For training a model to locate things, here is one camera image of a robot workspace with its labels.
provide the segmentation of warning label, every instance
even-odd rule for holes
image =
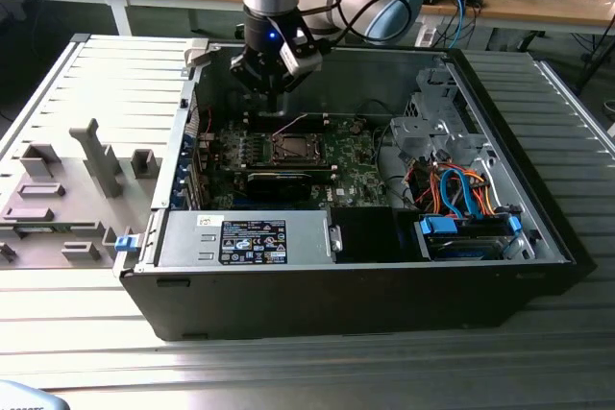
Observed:
[[[225,221],[220,236],[222,264],[286,264],[286,221]]]

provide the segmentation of black cable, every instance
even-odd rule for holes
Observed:
[[[583,89],[585,88],[587,83],[591,80],[591,78],[594,76],[596,71],[598,71],[600,66],[602,66],[603,63],[606,61],[606,59],[610,56],[611,52],[613,51],[613,48],[615,48],[615,38],[613,38],[611,39],[611,42],[606,46],[606,48],[601,52],[598,58],[594,60],[594,55],[596,55],[596,52],[603,44],[604,40],[608,36],[608,33],[610,32],[614,23],[615,23],[615,13],[613,14],[613,17],[611,18],[611,20],[609,21],[608,26],[604,30],[604,34],[602,35],[602,37],[600,37],[600,40],[596,44],[596,48],[589,55],[589,59],[585,62],[585,65],[583,66],[583,70],[581,71],[580,76],[578,77],[578,80],[577,80],[577,84],[575,85],[576,94],[580,94],[583,91]]]
[[[477,29],[477,18],[480,16],[480,12],[482,12],[482,9],[479,8],[479,11],[477,12],[476,7],[472,6],[472,11],[474,12],[474,17],[472,18],[472,21],[470,21],[468,24],[466,24],[465,26],[463,26],[461,28],[461,31],[465,31],[468,28],[472,28],[469,32],[465,33],[465,35],[463,36],[459,36],[459,38],[457,39],[457,43],[461,42],[463,39],[465,39],[466,37],[468,38],[467,44],[470,43],[470,40],[472,39],[472,36],[474,35],[474,31]],[[453,16],[451,18],[451,21],[449,21],[449,24],[451,24],[453,18],[455,18],[455,16]],[[439,32],[436,31],[436,33],[439,35],[438,40],[431,46],[432,48],[437,46],[437,44],[439,43],[439,41],[444,38],[444,44],[446,44],[447,40],[452,40],[453,38],[451,36],[447,36],[446,35],[447,30],[444,30],[444,32],[442,34],[440,34]]]
[[[337,45],[351,30],[353,30],[353,26],[361,18],[361,16],[365,12],[367,12],[367,10],[372,5],[374,5],[376,2],[380,2],[380,1],[381,0],[370,0],[365,5],[363,5],[363,7],[361,7],[360,10],[357,12],[357,14],[353,17],[353,19],[351,19],[350,22],[346,25],[346,28],[342,31],[342,33],[339,35],[339,37],[336,40],[333,41],[332,45]],[[407,0],[397,0],[397,1],[401,2],[402,4],[404,4],[404,6],[407,8],[406,23],[404,24],[404,26],[402,28],[400,28],[399,31],[397,31],[396,33],[393,33],[393,34],[391,34],[389,36],[382,37],[382,38],[365,36],[365,35],[363,35],[361,33],[358,33],[357,31],[354,31],[354,34],[356,36],[358,36],[359,38],[367,41],[367,42],[388,42],[389,40],[393,40],[393,39],[399,37],[400,35],[402,35],[403,33],[405,33],[407,28],[410,26],[410,24],[412,22],[412,7],[407,2]]]
[[[407,2],[407,0],[397,0],[399,2],[401,2],[407,9],[407,19],[406,19],[406,24],[404,25],[404,27],[402,27],[398,32],[391,34],[387,37],[383,37],[383,38],[377,38],[377,37],[369,37],[366,36],[362,33],[360,33],[359,31],[355,30],[353,28],[353,26],[355,25],[355,23],[361,18],[361,16],[372,6],[374,5],[376,2],[380,2],[381,0],[370,0],[369,2],[367,2],[365,5],[363,5],[363,7],[361,7],[359,9],[359,11],[357,12],[357,14],[355,14],[355,16],[353,17],[353,19],[351,19],[350,21],[348,21],[346,19],[346,16],[344,15],[344,11],[342,11],[341,8],[341,3],[342,0],[335,0],[334,5],[337,6],[337,10],[339,12],[339,16],[342,20],[342,22],[344,23],[344,25],[346,26],[346,28],[344,30],[342,30],[342,33],[340,34],[340,36],[333,41],[332,45],[337,45],[349,32],[352,32],[355,36],[358,36],[360,39],[367,41],[367,42],[387,42],[389,40],[393,40],[397,37],[399,37],[400,35],[402,35],[403,33],[406,32],[406,29],[410,26],[411,22],[412,22],[412,7],[410,6],[410,4]]]
[[[577,38],[577,35],[575,35],[575,34],[571,34],[571,36],[573,37],[573,39],[575,40],[575,42],[576,42],[578,45],[580,45],[580,46],[583,48],[583,50],[585,50],[586,52],[592,53],[592,52],[594,51],[594,50],[592,50],[591,48],[587,48],[587,46],[586,46],[583,42],[581,42],[581,41]]]
[[[13,123],[15,121],[15,119],[11,119],[10,117],[4,115],[2,112],[0,112],[0,117],[2,117],[5,120],[8,120],[11,123]]]
[[[370,98],[370,99],[365,100],[364,102],[362,102],[360,105],[358,105],[357,109],[355,110],[355,116],[359,115],[360,110],[365,108],[370,103],[377,104],[378,106],[383,108],[386,112],[388,112],[392,117],[395,117],[395,113],[385,103],[383,103],[381,100],[379,100],[377,98]]]
[[[603,36],[600,37],[600,40],[596,44],[596,48],[594,49],[594,51],[589,56],[589,60],[585,63],[585,66],[583,66],[583,71],[587,68],[589,62],[591,62],[591,60],[594,58],[594,55],[596,54],[596,50],[598,50],[600,48],[600,46],[603,44],[604,39],[608,36],[609,31],[613,27],[613,23],[615,23],[615,14],[613,14],[613,17],[611,18],[610,22],[608,23],[608,26],[604,30]]]

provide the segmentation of cable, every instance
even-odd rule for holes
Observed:
[[[355,116],[358,116],[360,110],[366,107],[367,105],[369,105],[370,103],[377,104],[378,106],[383,108],[386,112],[388,112],[392,117],[395,117],[395,113],[385,103],[383,103],[381,100],[377,98],[370,98],[362,102],[360,105],[358,105],[357,110],[355,110]]]
[[[339,12],[339,16],[340,16],[342,22],[344,23],[344,25],[346,26],[346,28],[342,31],[340,36],[336,40],[333,41],[332,45],[333,46],[337,45],[349,32],[352,32],[355,36],[358,36],[360,39],[362,39],[362,40],[364,40],[366,42],[387,42],[387,41],[393,40],[393,39],[397,38],[398,36],[401,36],[402,34],[404,34],[406,32],[407,28],[410,26],[410,24],[412,22],[412,7],[407,2],[407,0],[397,0],[398,2],[401,2],[404,5],[404,7],[406,7],[406,9],[407,9],[406,23],[404,24],[404,26],[398,32],[396,32],[394,34],[391,34],[390,36],[387,36],[387,37],[378,38],[378,37],[366,36],[366,35],[360,33],[359,31],[357,31],[357,30],[355,30],[353,28],[353,26],[361,18],[361,16],[372,5],[374,5],[376,2],[379,2],[379,1],[381,1],[381,0],[370,0],[369,2],[367,2],[365,5],[363,5],[363,7],[361,7],[359,9],[357,14],[355,14],[353,19],[351,19],[350,22],[349,22],[346,19],[346,16],[344,15],[344,11],[342,11],[342,8],[341,8],[342,0],[335,0],[335,2],[333,4],[336,5],[337,10]]]
[[[579,38],[577,37],[577,35],[575,35],[575,34],[571,34],[571,36],[573,37],[573,39],[575,40],[575,42],[583,48],[583,50],[585,50],[585,51],[586,51],[586,52],[588,52],[588,53],[593,53],[593,52],[594,52],[594,50],[593,50],[593,49],[591,49],[591,48],[587,48],[587,45],[585,45],[583,42],[581,42],[581,41],[579,40]]]
[[[346,25],[346,28],[342,31],[342,33],[339,35],[339,37],[336,40],[333,41],[332,45],[333,46],[337,45],[353,29],[353,26],[361,18],[361,16],[365,12],[367,12],[367,10],[372,5],[374,5],[376,2],[380,2],[380,1],[381,0],[370,0],[365,5],[363,5],[363,7],[361,7],[360,10],[357,12],[357,14],[353,17],[353,19],[350,20],[350,23],[348,23]],[[412,22],[412,7],[407,2],[407,0],[397,0],[397,1],[401,2],[402,4],[404,4],[404,6],[407,8],[407,12],[408,12],[406,23],[404,24],[404,26],[402,28],[400,28],[399,31],[397,31],[396,33],[393,33],[393,34],[391,34],[389,36],[382,37],[382,38],[365,36],[365,35],[363,35],[361,33],[357,33],[357,31],[354,31],[353,34],[355,34],[359,38],[365,40],[366,42],[388,42],[388,41],[393,40],[393,39],[399,37],[400,35],[404,34],[406,32],[408,26],[410,26],[410,24]]]
[[[447,179],[453,173],[457,174],[459,176],[459,179],[461,180],[461,187],[463,187],[463,198],[465,200],[466,207],[468,208],[468,212],[471,215],[480,217],[480,211],[477,210],[476,204],[472,202],[472,196],[470,193],[470,182],[468,182],[468,179],[466,178],[465,173],[456,168],[450,168],[449,170],[444,172],[442,174],[442,177],[440,178],[440,196],[442,197],[442,202],[444,203],[445,206],[449,208],[450,211],[452,211],[455,215],[457,215],[457,217],[463,218],[463,214],[459,211],[458,208],[456,208],[453,204],[451,204],[446,194]]]
[[[457,4],[459,5],[459,24],[457,25],[457,32],[455,34],[455,38],[453,39],[453,42],[451,42],[451,45],[449,45],[449,48],[453,48],[457,42],[457,40],[459,39],[459,34],[461,34],[461,28],[463,27],[463,17],[465,15],[465,11],[463,9],[463,2],[461,0],[457,0]]]
[[[600,48],[600,46],[603,44],[604,39],[608,36],[609,31],[613,27],[613,23],[615,23],[615,13],[613,14],[613,17],[611,18],[610,22],[608,23],[608,26],[606,26],[606,29],[604,30],[604,34],[602,35],[602,37],[600,37],[600,40],[596,44],[596,48],[594,49],[592,54],[589,56],[589,60],[587,61],[587,63],[583,67],[583,70],[585,70],[585,68],[587,67],[588,63],[594,58],[594,55],[596,54],[596,50],[598,50]]]
[[[282,133],[284,130],[286,130],[288,127],[291,127],[293,125],[295,125],[300,119],[303,119],[304,117],[307,117],[308,114],[301,114],[299,117],[296,117],[295,119],[293,119],[289,124],[284,125],[281,129],[279,129],[277,132],[273,133],[271,135],[271,139],[275,138],[277,134]]]
[[[575,88],[576,94],[580,94],[583,91],[587,83],[591,80],[591,78],[594,76],[596,71],[598,71],[600,66],[603,64],[603,62],[606,61],[607,57],[611,54],[611,52],[615,48],[615,38],[612,38],[610,43],[606,46],[606,48],[600,53],[600,55],[596,58],[596,60],[594,60],[594,55],[596,55],[596,51],[601,47],[601,45],[604,42],[604,39],[608,36],[609,31],[613,27],[613,23],[615,23],[615,13],[613,14],[613,17],[608,23],[608,26],[604,30],[603,36],[600,38],[600,40],[596,44],[596,48],[589,55],[589,59],[585,62],[585,65],[583,66],[583,70],[581,71],[580,76],[578,77],[578,80],[577,80],[577,85]]]
[[[615,100],[606,100],[603,103],[603,111],[609,115],[615,115]]]
[[[13,123],[15,121],[15,119],[11,119],[9,116],[4,115],[2,112],[0,112],[0,117],[2,117],[5,120],[8,120],[11,123]]]

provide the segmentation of metal workbench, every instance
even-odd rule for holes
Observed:
[[[155,66],[155,57],[183,59],[180,40],[121,40],[125,60],[147,56]],[[106,53],[99,45],[71,43],[64,51],[5,136],[5,158],[33,129],[63,74],[88,54]],[[48,390],[73,409],[615,406],[615,188],[607,188],[615,162],[608,139],[565,88],[547,80],[548,66],[525,55],[467,58],[583,229],[598,269],[570,292],[531,303],[497,329],[165,343],[110,269],[0,270],[0,378]],[[530,102],[528,91],[540,101]],[[109,142],[121,152],[122,141]],[[0,192],[10,179],[0,175]]]

